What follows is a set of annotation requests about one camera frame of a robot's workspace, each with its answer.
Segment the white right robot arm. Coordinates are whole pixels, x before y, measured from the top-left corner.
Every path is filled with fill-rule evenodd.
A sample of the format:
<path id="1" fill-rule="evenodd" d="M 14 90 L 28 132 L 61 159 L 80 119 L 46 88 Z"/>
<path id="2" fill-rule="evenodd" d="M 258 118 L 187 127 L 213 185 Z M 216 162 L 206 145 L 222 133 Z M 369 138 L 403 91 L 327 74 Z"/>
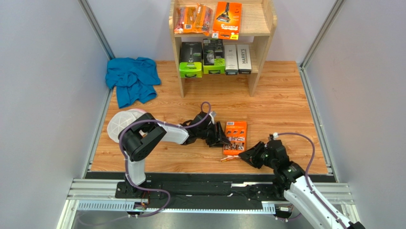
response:
<path id="1" fill-rule="evenodd" d="M 275 175 L 271 193 L 284 198 L 297 208 L 315 229 L 362 229 L 361 222 L 352 222 L 317 190 L 310 177 L 289 159 L 281 140 L 259 142 L 241 152 L 239 157 L 254 168 L 270 167 Z"/>

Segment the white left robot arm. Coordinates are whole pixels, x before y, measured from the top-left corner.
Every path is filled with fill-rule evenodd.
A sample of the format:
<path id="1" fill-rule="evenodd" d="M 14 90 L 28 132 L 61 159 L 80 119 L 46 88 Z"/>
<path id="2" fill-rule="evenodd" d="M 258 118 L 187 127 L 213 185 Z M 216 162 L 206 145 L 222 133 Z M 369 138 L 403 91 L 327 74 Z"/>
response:
<path id="1" fill-rule="evenodd" d="M 209 147 L 230 146 L 220 122 L 211 113 L 200 112 L 192 120 L 174 125 L 144 113 L 119 133 L 119 147 L 125 159 L 125 181 L 139 188 L 146 180 L 145 158 L 160 142 L 189 145 L 202 139 Z"/>

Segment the orange Gillette Fusion5 razor box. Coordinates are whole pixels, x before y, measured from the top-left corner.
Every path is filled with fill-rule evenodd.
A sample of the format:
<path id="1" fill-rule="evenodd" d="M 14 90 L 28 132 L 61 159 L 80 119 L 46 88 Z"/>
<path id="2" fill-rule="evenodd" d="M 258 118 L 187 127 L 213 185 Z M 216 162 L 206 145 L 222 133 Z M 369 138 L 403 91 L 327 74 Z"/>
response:
<path id="1" fill-rule="evenodd" d="M 211 38 L 238 40 L 243 5 L 238 2 L 220 1 L 213 16 Z"/>

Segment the white Harry's razor box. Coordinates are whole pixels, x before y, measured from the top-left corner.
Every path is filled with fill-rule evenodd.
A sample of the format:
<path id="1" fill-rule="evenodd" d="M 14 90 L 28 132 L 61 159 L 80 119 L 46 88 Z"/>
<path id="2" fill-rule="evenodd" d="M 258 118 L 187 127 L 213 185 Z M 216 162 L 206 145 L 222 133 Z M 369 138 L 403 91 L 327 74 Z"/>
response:
<path id="1" fill-rule="evenodd" d="M 237 48 L 237 59 L 238 59 L 238 71 L 239 74 L 251 74 L 252 63 L 251 55 L 248 44 L 238 44 Z"/>

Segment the tall white razor box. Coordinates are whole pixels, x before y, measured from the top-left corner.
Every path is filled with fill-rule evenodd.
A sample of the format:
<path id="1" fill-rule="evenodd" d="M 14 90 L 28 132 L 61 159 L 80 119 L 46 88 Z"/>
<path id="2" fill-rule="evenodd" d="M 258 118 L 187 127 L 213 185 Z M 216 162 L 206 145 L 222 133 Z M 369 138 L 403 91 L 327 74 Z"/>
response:
<path id="1" fill-rule="evenodd" d="M 225 58 L 225 74 L 237 75 L 238 60 L 236 46 L 234 44 L 228 44 L 224 46 L 224 58 Z"/>

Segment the orange Gillette cartridge box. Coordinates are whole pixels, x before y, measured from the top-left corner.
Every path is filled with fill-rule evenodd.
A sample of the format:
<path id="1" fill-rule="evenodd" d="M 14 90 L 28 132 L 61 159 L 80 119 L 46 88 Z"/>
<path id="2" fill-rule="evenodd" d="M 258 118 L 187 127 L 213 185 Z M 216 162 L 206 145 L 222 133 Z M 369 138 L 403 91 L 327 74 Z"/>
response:
<path id="1" fill-rule="evenodd" d="M 239 158 L 239 154 L 246 150 L 248 124 L 246 121 L 227 121 L 225 136 L 230 145 L 223 147 L 223 156 L 220 161 L 230 161 Z"/>

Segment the long orange Bic razor bag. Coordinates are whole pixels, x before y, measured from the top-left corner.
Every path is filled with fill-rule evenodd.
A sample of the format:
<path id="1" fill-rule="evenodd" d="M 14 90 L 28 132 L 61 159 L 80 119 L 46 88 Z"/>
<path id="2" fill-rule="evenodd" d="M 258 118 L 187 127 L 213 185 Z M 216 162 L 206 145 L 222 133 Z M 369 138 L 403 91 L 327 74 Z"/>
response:
<path id="1" fill-rule="evenodd" d="M 195 22 L 195 7 L 177 7 L 177 22 L 174 26 L 175 34 L 193 33 Z"/>

